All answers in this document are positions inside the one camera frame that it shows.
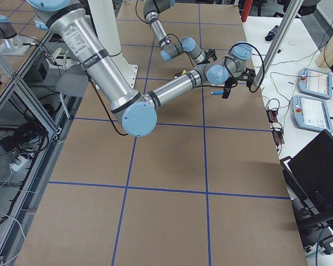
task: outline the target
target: monitor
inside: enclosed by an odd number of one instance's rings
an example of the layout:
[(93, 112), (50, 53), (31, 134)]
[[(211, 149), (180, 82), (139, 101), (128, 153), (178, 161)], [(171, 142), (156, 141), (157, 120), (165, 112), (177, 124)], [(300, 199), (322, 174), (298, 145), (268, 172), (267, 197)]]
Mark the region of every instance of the monitor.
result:
[[(320, 213), (333, 208), (333, 136), (327, 130), (320, 132), (288, 165)], [(333, 220), (328, 224), (333, 229)]]

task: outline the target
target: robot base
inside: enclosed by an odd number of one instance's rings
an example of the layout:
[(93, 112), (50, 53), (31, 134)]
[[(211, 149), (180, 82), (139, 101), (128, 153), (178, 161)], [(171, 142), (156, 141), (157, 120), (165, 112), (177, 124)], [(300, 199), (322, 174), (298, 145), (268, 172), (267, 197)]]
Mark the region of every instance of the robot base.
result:
[[(22, 43), (31, 43), (31, 42), (33, 42), (33, 39), (27, 38), (27, 37), (21, 37), (21, 36), (20, 36), (20, 40), (21, 40)], [(4, 43), (2, 43), (0, 45), (0, 53), (2, 55), (23, 56), (27, 52), (28, 48), (30, 48), (30, 47), (31, 47), (31, 45), (23, 45), (22, 47), (20, 47), (16, 50), (9, 50), (9, 49), (7, 49), (6, 45)]]

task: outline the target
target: power strip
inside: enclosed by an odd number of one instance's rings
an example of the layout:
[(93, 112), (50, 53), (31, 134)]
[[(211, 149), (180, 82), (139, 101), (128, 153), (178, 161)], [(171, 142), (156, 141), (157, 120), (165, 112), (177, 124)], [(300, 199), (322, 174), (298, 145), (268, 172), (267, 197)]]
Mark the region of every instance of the power strip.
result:
[(17, 157), (16, 162), (14, 163), (10, 163), (9, 166), (11, 168), (12, 171), (17, 172), (18, 170), (20, 170), (20, 168), (28, 161), (29, 159), (23, 157), (22, 155), (19, 155)]
[(266, 111), (266, 115), (268, 116), (269, 123), (279, 122), (278, 118), (276, 117), (278, 115), (278, 113), (276, 111), (274, 111), (274, 110), (267, 110)]

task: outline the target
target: metal pole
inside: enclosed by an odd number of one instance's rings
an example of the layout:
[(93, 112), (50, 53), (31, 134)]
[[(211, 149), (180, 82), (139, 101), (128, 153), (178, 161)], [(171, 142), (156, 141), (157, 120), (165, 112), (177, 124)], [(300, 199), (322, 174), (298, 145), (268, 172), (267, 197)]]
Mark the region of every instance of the metal pole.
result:
[(2, 69), (5, 74), (11, 78), (13, 78), (14, 71), (11, 66), (5, 61), (5, 59), (0, 54), (0, 68)]
[(112, 61), (133, 88), (138, 66), (131, 65), (123, 57), (117, 30), (115, 12), (111, 0), (88, 0), (99, 41), (109, 52)]
[[(291, 0), (289, 7), (287, 8), (287, 11), (284, 15), (284, 18), (281, 21), (281, 24), (279, 26), (279, 29), (277, 30), (277, 33), (275, 34), (275, 38), (273, 42), (270, 45), (270, 48), (266, 54), (266, 57), (264, 59), (264, 76), (268, 72), (271, 64), (273, 63), (275, 56), (278, 53), (278, 50), (284, 41), (287, 32), (289, 31), (292, 22), (294, 21), (302, 3), (304, 0)], [(259, 69), (259, 72), (257, 76), (255, 77), (254, 81), (254, 87), (258, 87), (260, 84), (261, 77), (263, 76), (263, 68)]]

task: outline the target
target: white table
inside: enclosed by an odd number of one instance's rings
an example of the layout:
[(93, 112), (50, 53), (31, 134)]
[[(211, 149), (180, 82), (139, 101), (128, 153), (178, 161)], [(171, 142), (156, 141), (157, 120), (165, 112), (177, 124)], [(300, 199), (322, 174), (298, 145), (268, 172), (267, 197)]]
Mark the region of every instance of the white table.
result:
[[(247, 41), (256, 46), (262, 55), (265, 55), (270, 47), (271, 42), (267, 42), (264, 37), (275, 25), (280, 25), (281, 20), (281, 18), (248, 17), (247, 21), (243, 23)], [(282, 52), (277, 54), (273, 64), (302, 59), (303, 57), (311, 55), (313, 52), (315, 52), (317, 50), (317, 46), (313, 42), (302, 21), (300, 19), (296, 19), (294, 20), (280, 49)], [(324, 72), (330, 71), (330, 69), (318, 68), (316, 66), (315, 59), (319, 54), (320, 52), (317, 51), (313, 59), (312, 57), (308, 57), (299, 62), (272, 65), (263, 81), (263, 96), (268, 98), (277, 98), (280, 101), (280, 106), (286, 106), (289, 102), (276, 92), (275, 86), (270, 79), (270, 73), (279, 72), (288, 75), (299, 75), (300, 70), (306, 67)], [(253, 55), (252, 59), (256, 67), (261, 65), (259, 56)], [(299, 89), (296, 86), (297, 77), (284, 76), (279, 74), (272, 74), (272, 77), (278, 88), (278, 91), (284, 94), (288, 99), (291, 99), (293, 95), (303, 95), (299, 92)], [(266, 97), (264, 97), (264, 105), (268, 101)], [(332, 99), (327, 100), (327, 105), (329, 108), (330, 116), (333, 116), (333, 94)], [(277, 102), (272, 101), (270, 107), (277, 107)], [(286, 156), (294, 157), (318, 134), (318, 132), (298, 129), (295, 126), (295, 122), (292, 117), (291, 107), (289, 111), (287, 111), (287, 108), (281, 108), (277, 118), (284, 126), (285, 133), (285, 144), (282, 146), (282, 151), (279, 155), (279, 158), (284, 158)], [(333, 255), (323, 255), (320, 253), (318, 262), (321, 266), (333, 266)], [(307, 258), (307, 263), (309, 266), (315, 265), (315, 256), (309, 256)]]

